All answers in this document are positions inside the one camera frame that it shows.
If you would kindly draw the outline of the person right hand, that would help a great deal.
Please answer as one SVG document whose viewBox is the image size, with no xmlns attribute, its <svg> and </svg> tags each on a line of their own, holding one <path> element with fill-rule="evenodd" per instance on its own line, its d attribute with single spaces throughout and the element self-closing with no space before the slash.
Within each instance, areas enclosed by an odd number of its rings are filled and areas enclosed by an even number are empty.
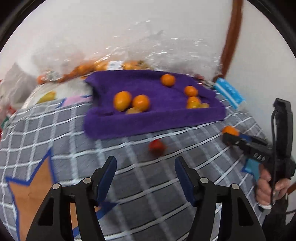
<svg viewBox="0 0 296 241">
<path fill-rule="evenodd" d="M 287 193 L 288 188 L 290 187 L 290 180 L 285 178 L 279 180 L 274 189 L 271 188 L 271 174 L 268 170 L 262 165 L 259 165 L 260 177 L 257 182 L 257 188 L 255 191 L 256 200 L 261 205 L 270 205 L 271 204 L 271 194 L 276 194 L 273 196 L 273 200 L 279 200 L 284 197 Z"/>
</svg>

